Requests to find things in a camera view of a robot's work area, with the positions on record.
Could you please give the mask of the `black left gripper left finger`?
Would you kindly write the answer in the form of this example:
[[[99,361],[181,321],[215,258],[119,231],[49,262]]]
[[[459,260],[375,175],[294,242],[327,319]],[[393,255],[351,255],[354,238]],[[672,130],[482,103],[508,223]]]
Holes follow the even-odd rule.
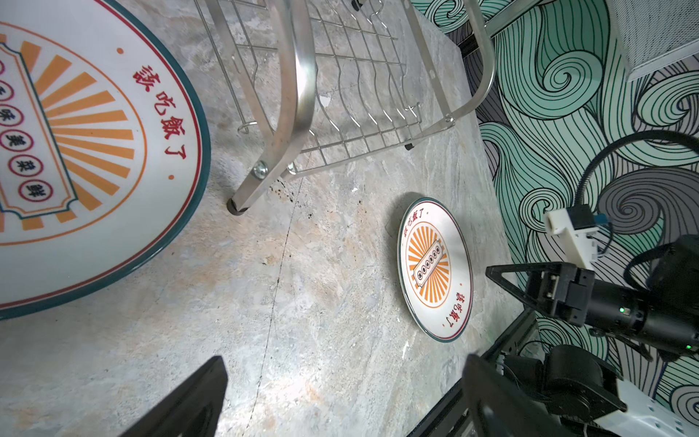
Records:
[[[228,386],[221,356],[213,356],[122,436],[214,436]]]

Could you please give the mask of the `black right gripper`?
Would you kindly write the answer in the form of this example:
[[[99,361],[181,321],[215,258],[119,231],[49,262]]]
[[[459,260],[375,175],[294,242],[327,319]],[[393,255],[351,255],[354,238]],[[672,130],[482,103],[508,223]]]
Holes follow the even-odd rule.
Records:
[[[530,309],[675,355],[698,352],[698,317],[568,262],[495,265],[486,277]]]

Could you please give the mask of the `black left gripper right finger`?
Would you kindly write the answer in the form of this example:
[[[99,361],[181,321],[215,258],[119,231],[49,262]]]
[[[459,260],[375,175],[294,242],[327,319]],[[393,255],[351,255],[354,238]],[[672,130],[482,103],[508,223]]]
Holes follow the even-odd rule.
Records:
[[[467,357],[462,389],[480,436],[571,435],[476,354]]]

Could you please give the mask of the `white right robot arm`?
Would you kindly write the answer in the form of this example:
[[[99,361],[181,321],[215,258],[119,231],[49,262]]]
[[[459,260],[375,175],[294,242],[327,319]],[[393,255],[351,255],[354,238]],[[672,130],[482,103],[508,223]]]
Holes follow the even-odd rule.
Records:
[[[597,279],[569,262],[496,265],[489,280],[532,310],[596,337],[612,338],[646,360],[664,362],[698,353],[698,238],[684,235],[632,259],[624,286]],[[584,435],[689,436],[676,415],[661,413],[602,359],[573,345],[553,346],[539,362],[508,357],[506,375]],[[596,430],[589,429],[595,424]]]

